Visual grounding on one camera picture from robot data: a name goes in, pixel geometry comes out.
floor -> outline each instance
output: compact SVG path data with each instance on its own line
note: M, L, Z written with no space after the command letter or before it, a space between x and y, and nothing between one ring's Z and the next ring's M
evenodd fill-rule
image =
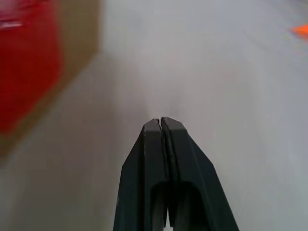
M305 0L106 0L101 54L15 149L0 229L112 230L142 125L180 120L242 231L307 230Z

